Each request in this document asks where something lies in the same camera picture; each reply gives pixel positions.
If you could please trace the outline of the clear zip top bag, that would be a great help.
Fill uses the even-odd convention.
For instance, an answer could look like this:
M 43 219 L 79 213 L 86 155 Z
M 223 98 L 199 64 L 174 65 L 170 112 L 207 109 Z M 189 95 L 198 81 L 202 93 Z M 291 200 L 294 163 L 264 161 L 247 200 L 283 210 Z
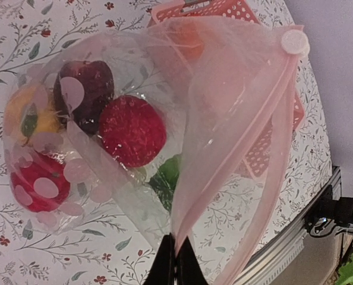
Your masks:
M 188 61 L 172 40 L 175 26 L 182 23 L 194 23 L 204 42 L 198 60 Z M 213 279 L 214 284 L 232 284 L 265 230 L 289 160 L 293 101 L 287 92 L 277 91 L 270 96 L 276 107 L 264 110 L 273 103 L 257 99 L 249 87 L 253 82 L 264 91 L 282 87 L 279 79 L 283 78 L 292 81 L 288 86 L 295 91 L 298 62 L 307 52 L 291 56 L 281 50 L 280 29 L 223 16 L 173 17 L 138 33 L 109 31 L 91 36 L 29 70 L 29 80 L 22 86 L 42 84 L 53 93 L 66 62 L 106 62 L 114 77 L 113 100 L 124 95 L 144 99 L 166 128 L 158 161 L 142 172 L 149 179 L 157 164 L 175 154 L 181 160 L 171 211 L 155 195 L 159 210 L 133 206 L 127 198 L 134 180 L 131 171 L 105 151 L 99 129 L 89 136 L 76 124 L 73 110 L 81 104 L 84 88 L 75 78 L 64 77 L 61 94 L 68 115 L 59 132 L 38 133 L 32 145 L 20 146 L 5 137 L 3 130 L 9 175 L 43 154 L 64 165 L 70 183 L 68 198 L 56 210 L 26 211 L 42 230 L 61 233 L 88 218 L 88 208 L 113 202 L 156 253 L 164 235 L 171 234 L 177 259 L 186 238 L 193 247 L 198 220 L 215 196 L 230 178 L 238 178 L 239 189 L 256 187 L 261 197 L 244 226 L 245 233 L 234 239 L 233 253 Z M 244 177 L 237 173 L 238 167 L 268 121 L 272 121 L 268 170 L 260 178 Z

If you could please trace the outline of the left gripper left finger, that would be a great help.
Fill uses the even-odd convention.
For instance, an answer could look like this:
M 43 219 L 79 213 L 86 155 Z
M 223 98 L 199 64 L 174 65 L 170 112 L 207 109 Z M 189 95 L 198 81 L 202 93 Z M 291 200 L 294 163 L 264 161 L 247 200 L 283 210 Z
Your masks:
M 164 235 L 146 277 L 145 285 L 173 285 L 175 281 L 175 239 Z

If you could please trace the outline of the white radish toy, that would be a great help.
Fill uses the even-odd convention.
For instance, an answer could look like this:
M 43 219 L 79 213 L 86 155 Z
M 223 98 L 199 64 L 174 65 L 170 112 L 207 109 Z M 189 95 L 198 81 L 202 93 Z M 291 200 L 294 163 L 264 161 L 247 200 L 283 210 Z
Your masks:
M 166 211 L 171 211 L 174 191 L 179 178 L 181 155 L 175 154 L 163 163 L 157 164 L 156 172 L 148 179 L 142 171 L 152 161 L 158 161 L 157 155 L 155 150 L 144 150 L 137 153 L 124 153 L 118 158 L 134 177 L 132 189 L 127 198 L 133 206 L 144 209 L 154 207 L 159 210 L 160 207 L 156 206 L 153 201 L 155 195 L 162 207 Z

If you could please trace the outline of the red apple toy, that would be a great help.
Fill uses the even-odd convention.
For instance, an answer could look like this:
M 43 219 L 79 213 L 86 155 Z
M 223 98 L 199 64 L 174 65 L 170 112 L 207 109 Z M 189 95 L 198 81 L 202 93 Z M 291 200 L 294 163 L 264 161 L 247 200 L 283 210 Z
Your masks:
M 128 168 L 149 164 L 167 139 L 165 125 L 155 109 L 131 95 L 120 96 L 104 108 L 99 135 L 105 151 Z

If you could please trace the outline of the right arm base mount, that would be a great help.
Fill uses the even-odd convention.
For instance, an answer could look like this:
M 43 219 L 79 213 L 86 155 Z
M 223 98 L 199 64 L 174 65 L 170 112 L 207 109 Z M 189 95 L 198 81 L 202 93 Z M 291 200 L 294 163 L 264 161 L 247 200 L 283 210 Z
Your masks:
M 325 238 L 339 227 L 353 224 L 353 198 L 333 198 L 333 186 L 328 185 L 304 217 L 304 228 L 312 238 Z

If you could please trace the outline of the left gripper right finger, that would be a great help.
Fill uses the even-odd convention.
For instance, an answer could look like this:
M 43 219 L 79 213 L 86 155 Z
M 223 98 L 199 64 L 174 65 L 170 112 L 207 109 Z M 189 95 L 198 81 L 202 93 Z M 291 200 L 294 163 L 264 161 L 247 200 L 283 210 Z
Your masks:
M 188 237 L 176 256 L 176 283 L 177 285 L 208 285 Z

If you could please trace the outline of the orange tangerine toy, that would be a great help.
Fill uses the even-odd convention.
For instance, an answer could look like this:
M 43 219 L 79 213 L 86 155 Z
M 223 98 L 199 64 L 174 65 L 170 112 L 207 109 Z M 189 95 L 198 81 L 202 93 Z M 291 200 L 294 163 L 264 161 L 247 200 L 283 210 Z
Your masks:
M 201 57 L 204 51 L 204 42 L 194 23 L 182 23 L 175 26 L 171 37 L 188 61 L 195 61 Z

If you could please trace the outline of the pink perforated plastic basket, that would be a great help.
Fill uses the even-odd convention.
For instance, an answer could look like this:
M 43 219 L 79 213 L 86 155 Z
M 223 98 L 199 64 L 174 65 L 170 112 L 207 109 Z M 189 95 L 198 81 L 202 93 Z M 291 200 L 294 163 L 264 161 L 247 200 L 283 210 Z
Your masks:
M 155 6 L 151 12 L 152 19 L 149 25 L 159 24 L 172 17 L 198 17 L 221 15 L 240 21 L 258 24 L 259 20 L 252 12 L 246 1 L 171 1 Z M 301 27 L 281 27 L 279 46 L 285 53 L 298 55 L 310 50 L 308 38 Z M 272 110 L 276 107 L 276 101 L 270 99 L 277 91 L 287 92 L 289 100 L 293 101 L 292 129 L 296 130 L 303 119 L 303 106 L 298 98 L 298 93 L 289 87 L 292 81 L 280 78 L 282 87 L 262 90 L 255 82 L 249 85 L 255 91 L 257 99 L 265 99 L 266 103 L 273 103 L 272 107 L 264 107 L 264 110 Z M 265 124 L 259 137 L 255 140 L 249 152 L 243 158 L 237 173 L 244 177 L 260 178 L 268 170 L 269 151 L 272 143 L 272 121 Z

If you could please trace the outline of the yellow lemon toy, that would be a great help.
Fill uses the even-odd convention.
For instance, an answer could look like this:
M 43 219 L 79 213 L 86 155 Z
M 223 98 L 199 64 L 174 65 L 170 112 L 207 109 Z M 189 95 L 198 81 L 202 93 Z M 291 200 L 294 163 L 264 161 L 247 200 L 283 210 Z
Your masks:
M 57 133 L 61 129 L 53 94 L 42 84 L 20 87 L 5 107 L 4 136 L 20 146 L 32 145 L 38 133 Z

